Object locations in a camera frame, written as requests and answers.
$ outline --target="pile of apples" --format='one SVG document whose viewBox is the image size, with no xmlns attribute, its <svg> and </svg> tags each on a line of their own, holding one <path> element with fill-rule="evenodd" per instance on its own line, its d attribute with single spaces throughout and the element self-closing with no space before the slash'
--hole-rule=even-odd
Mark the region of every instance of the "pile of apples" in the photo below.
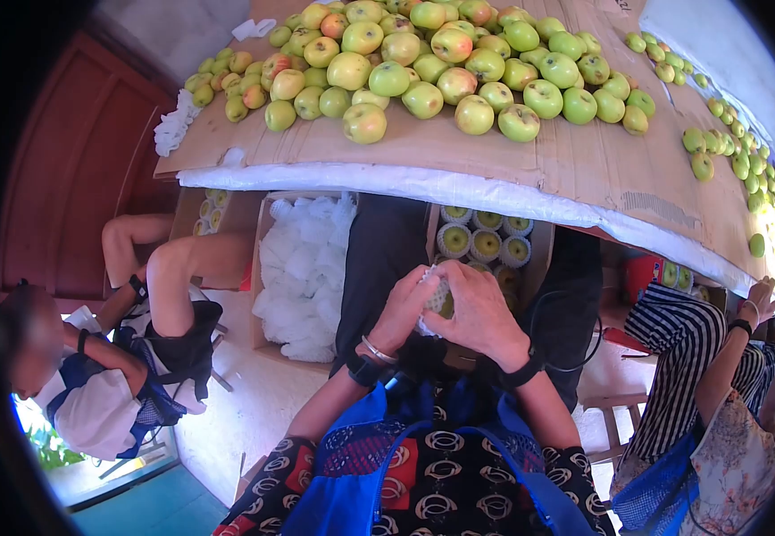
<svg viewBox="0 0 775 536">
<path fill-rule="evenodd" d="M 497 118 L 516 142 L 534 140 L 540 119 L 560 114 L 575 124 L 622 122 L 641 135 L 655 113 L 635 80 L 608 67 L 592 34 L 485 0 L 311 4 L 268 39 L 280 50 L 264 61 L 248 55 L 242 67 L 240 57 L 233 69 L 233 56 L 247 53 L 230 49 L 204 61 L 186 82 L 195 104 L 224 91 L 226 115 L 237 122 L 269 101 L 265 120 L 274 131 L 297 117 L 342 118 L 346 137 L 361 144 L 382 139 L 391 97 L 419 119 L 453 105 L 467 134 L 484 134 Z"/>
</svg>

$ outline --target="wooden door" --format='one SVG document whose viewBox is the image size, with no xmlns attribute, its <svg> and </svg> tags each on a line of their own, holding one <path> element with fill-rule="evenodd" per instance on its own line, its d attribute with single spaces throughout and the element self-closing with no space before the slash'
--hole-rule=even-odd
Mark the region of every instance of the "wooden door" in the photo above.
<svg viewBox="0 0 775 536">
<path fill-rule="evenodd" d="M 153 128 L 176 107 L 93 38 L 78 33 L 22 132 L 1 210 L 0 297 L 21 278 L 62 312 L 107 292 L 101 233 L 119 214 L 172 212 L 179 186 L 153 179 Z"/>
</svg>

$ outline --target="black wrist strap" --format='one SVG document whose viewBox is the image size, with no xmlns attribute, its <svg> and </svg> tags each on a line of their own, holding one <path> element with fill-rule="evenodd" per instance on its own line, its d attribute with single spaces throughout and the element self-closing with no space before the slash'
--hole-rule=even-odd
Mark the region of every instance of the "black wrist strap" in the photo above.
<svg viewBox="0 0 775 536">
<path fill-rule="evenodd" d="M 729 323 L 729 327 L 727 328 L 727 333 L 733 330 L 734 327 L 741 327 L 745 331 L 747 331 L 747 337 L 750 339 L 754 335 L 754 330 L 751 329 L 751 323 L 747 320 L 743 320 L 742 318 L 736 318 L 733 322 Z"/>
</svg>

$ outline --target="apple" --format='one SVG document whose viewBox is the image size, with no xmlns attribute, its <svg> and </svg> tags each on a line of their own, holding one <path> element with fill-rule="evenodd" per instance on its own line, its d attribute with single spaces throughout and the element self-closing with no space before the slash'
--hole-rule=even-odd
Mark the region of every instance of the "apple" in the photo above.
<svg viewBox="0 0 775 536">
<path fill-rule="evenodd" d="M 411 65 L 420 55 L 420 38 L 412 33 L 392 33 L 382 40 L 382 59 L 403 67 Z"/>
<path fill-rule="evenodd" d="M 522 62 L 521 59 L 510 58 L 504 66 L 503 83 L 514 91 L 524 91 L 527 84 L 539 78 L 537 68 L 530 63 Z"/>
<path fill-rule="evenodd" d="M 427 81 L 414 81 L 402 94 L 402 103 L 418 119 L 434 117 L 444 107 L 442 92 Z"/>
<path fill-rule="evenodd" d="M 349 20 L 342 13 L 332 13 L 331 15 L 322 19 L 322 24 L 319 25 L 319 31 L 325 37 L 332 39 L 339 39 L 343 37 L 343 33 L 346 28 L 349 27 Z"/>
<path fill-rule="evenodd" d="M 444 102 L 456 106 L 459 101 L 474 93 L 477 78 L 460 67 L 451 67 L 438 77 L 437 86 L 444 96 Z"/>
<path fill-rule="evenodd" d="M 471 38 L 465 32 L 455 28 L 438 30 L 429 44 L 438 58 L 450 63 L 465 61 L 474 47 Z"/>
<path fill-rule="evenodd" d="M 368 145 L 378 142 L 388 128 L 388 119 L 382 108 L 361 103 L 343 114 L 343 134 L 354 143 Z"/>
<path fill-rule="evenodd" d="M 511 54 L 509 43 L 496 35 L 485 35 L 480 37 L 474 48 L 489 49 L 497 52 L 504 61 L 508 60 Z"/>
<path fill-rule="evenodd" d="M 660 48 L 658 48 L 658 45 L 654 45 L 652 43 L 646 43 L 646 55 L 653 62 L 664 61 L 664 50 L 661 50 Z"/>
<path fill-rule="evenodd" d="M 483 83 L 500 80 L 505 67 L 500 54 L 486 48 L 473 50 L 465 61 L 465 69 Z"/>
<path fill-rule="evenodd" d="M 581 54 L 586 49 L 586 44 L 580 38 L 575 37 L 569 32 L 554 32 L 549 39 L 549 50 L 565 54 L 572 61 L 577 62 Z"/>
<path fill-rule="evenodd" d="M 586 124 L 596 117 L 598 104 L 589 91 L 569 88 L 563 92 L 563 116 L 574 124 Z"/>
<path fill-rule="evenodd" d="M 676 72 L 673 70 L 673 65 L 667 62 L 656 63 L 656 76 L 662 82 L 671 83 L 676 76 Z"/>
<path fill-rule="evenodd" d="M 346 5 L 346 17 L 351 24 L 356 22 L 379 22 L 382 19 L 382 6 L 372 0 L 358 0 Z"/>
<path fill-rule="evenodd" d="M 712 159 L 706 153 L 694 153 L 691 156 L 691 171 L 694 177 L 702 183 L 712 180 L 715 174 L 715 166 Z"/>
<path fill-rule="evenodd" d="M 578 71 L 588 84 L 602 85 L 610 76 L 608 61 L 596 54 L 586 54 L 578 60 Z"/>
<path fill-rule="evenodd" d="M 422 2 L 412 7 L 409 17 L 412 24 L 418 28 L 436 30 L 446 22 L 446 9 L 440 4 Z"/>
<path fill-rule="evenodd" d="M 320 37 L 307 43 L 304 48 L 304 59 L 313 67 L 325 68 L 334 56 L 339 54 L 337 41 L 330 37 Z"/>
<path fill-rule="evenodd" d="M 357 91 L 363 88 L 372 69 L 370 62 L 360 54 L 340 52 L 329 63 L 329 84 L 349 91 Z"/>
<path fill-rule="evenodd" d="M 525 63 L 530 63 L 539 69 L 539 66 L 542 65 L 543 59 L 548 56 L 548 53 L 549 50 L 547 48 L 544 46 L 538 46 L 533 50 L 528 50 L 527 52 L 522 52 L 519 54 L 519 59 Z"/>
<path fill-rule="evenodd" d="M 414 70 L 420 76 L 420 80 L 434 84 L 442 73 L 452 67 L 451 63 L 438 58 L 435 54 L 423 54 L 414 60 Z"/>
<path fill-rule="evenodd" d="M 638 54 L 646 50 L 646 41 L 635 32 L 626 34 L 626 46 Z"/>
<path fill-rule="evenodd" d="M 366 56 L 376 50 L 384 38 L 382 27 L 374 22 L 352 22 L 343 32 L 343 52 L 355 52 Z"/>
<path fill-rule="evenodd" d="M 553 119 L 563 110 L 560 90 L 548 80 L 532 80 L 523 92 L 525 105 L 543 119 Z"/>
<path fill-rule="evenodd" d="M 212 102 L 214 96 L 215 91 L 212 90 L 212 86 L 209 84 L 203 84 L 194 90 L 194 94 L 191 96 L 191 102 L 193 102 L 194 105 L 198 108 L 202 108 L 203 106 Z"/>
<path fill-rule="evenodd" d="M 509 45 L 519 52 L 527 52 L 539 46 L 539 34 L 530 23 L 515 21 L 503 28 Z"/>
<path fill-rule="evenodd" d="M 539 66 L 539 74 L 560 89 L 574 86 L 578 77 L 581 76 L 578 65 L 570 57 L 560 52 L 549 52 L 545 56 Z"/>
</svg>

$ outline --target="red-blushed apple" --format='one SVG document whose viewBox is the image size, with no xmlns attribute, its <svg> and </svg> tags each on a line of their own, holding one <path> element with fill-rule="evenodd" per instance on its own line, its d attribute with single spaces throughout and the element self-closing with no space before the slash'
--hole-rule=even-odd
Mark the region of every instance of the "red-blushed apple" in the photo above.
<svg viewBox="0 0 775 536">
<path fill-rule="evenodd" d="M 414 60 L 414 70 L 420 76 L 420 80 L 435 84 L 438 77 L 453 67 L 451 63 L 438 58 L 435 54 L 422 54 Z"/>
<path fill-rule="evenodd" d="M 287 100 L 275 100 L 266 106 L 266 126 L 274 132 L 282 132 L 295 123 L 295 108 Z"/>
<path fill-rule="evenodd" d="M 539 74 L 560 89 L 571 88 L 581 76 L 578 65 L 560 52 L 549 52 L 545 56 L 539 66 Z"/>
<path fill-rule="evenodd" d="M 360 54 L 340 52 L 329 63 L 329 84 L 349 91 L 357 91 L 367 83 L 372 69 L 370 62 Z"/>
<path fill-rule="evenodd" d="M 420 38 L 412 33 L 392 33 L 382 39 L 382 59 L 403 67 L 411 65 L 420 54 Z"/>
<path fill-rule="evenodd" d="M 569 88 L 563 92 L 563 116 L 569 123 L 590 123 L 596 117 L 596 108 L 596 100 L 585 89 Z"/>
<path fill-rule="evenodd" d="M 414 117 L 429 119 L 444 107 L 444 96 L 429 82 L 414 81 L 402 94 L 402 103 Z"/>
<path fill-rule="evenodd" d="M 444 102 L 456 106 L 477 90 L 477 78 L 460 67 L 451 67 L 438 77 L 437 86 L 444 96 Z"/>
<path fill-rule="evenodd" d="M 334 56 L 339 54 L 337 41 L 330 37 L 320 37 L 307 43 L 304 48 L 304 59 L 312 67 L 326 68 Z"/>
<path fill-rule="evenodd" d="M 542 119 L 553 119 L 563 109 L 560 89 L 548 80 L 532 80 L 525 86 L 522 96 L 525 105 Z"/>
<path fill-rule="evenodd" d="M 343 52 L 366 56 L 378 49 L 384 38 L 382 27 L 374 22 L 352 22 L 343 32 Z"/>
<path fill-rule="evenodd" d="M 322 24 L 319 26 L 319 31 L 325 37 L 332 39 L 339 39 L 343 37 L 343 32 L 349 27 L 349 20 L 342 13 L 332 13 L 331 15 L 322 19 Z"/>
<path fill-rule="evenodd" d="M 539 134 L 539 116 L 525 105 L 509 105 L 497 114 L 500 133 L 514 142 L 532 142 Z"/>
<path fill-rule="evenodd" d="M 477 80 L 485 83 L 500 80 L 504 73 L 505 63 L 500 54 L 494 50 L 478 48 L 473 50 L 465 61 L 465 69 L 476 76 Z"/>
<path fill-rule="evenodd" d="M 456 126 L 466 134 L 485 134 L 495 123 L 495 111 L 479 95 L 468 95 L 456 105 Z"/>
<path fill-rule="evenodd" d="M 368 89 L 360 88 L 351 95 L 351 103 L 353 105 L 372 104 L 384 110 L 390 104 L 390 97 L 382 97 L 382 95 L 377 95 Z"/>
<path fill-rule="evenodd" d="M 325 117 L 342 117 L 351 107 L 351 95 L 342 88 L 328 88 L 319 96 L 319 111 Z"/>
<path fill-rule="evenodd" d="M 622 126 L 631 135 L 643 135 L 650 128 L 650 122 L 646 119 L 646 113 L 637 106 L 626 106 L 626 113 L 622 116 Z"/>
<path fill-rule="evenodd" d="M 343 134 L 354 143 L 378 142 L 388 128 L 382 108 L 372 104 L 353 105 L 343 114 Z"/>
<path fill-rule="evenodd" d="M 506 84 L 499 81 L 485 83 L 478 91 L 478 94 L 486 99 L 495 113 L 500 113 L 501 110 L 513 103 L 512 93 Z"/>
<path fill-rule="evenodd" d="M 626 103 L 610 94 L 607 89 L 597 89 L 593 92 L 596 100 L 596 117 L 605 123 L 619 123 L 626 113 Z"/>
<path fill-rule="evenodd" d="M 524 91 L 527 84 L 539 78 L 537 68 L 521 59 L 510 58 L 505 62 L 503 83 L 513 91 Z"/>
<path fill-rule="evenodd" d="M 585 54 L 578 60 L 578 71 L 588 84 L 602 85 L 610 76 L 608 61 L 596 54 Z"/>
</svg>

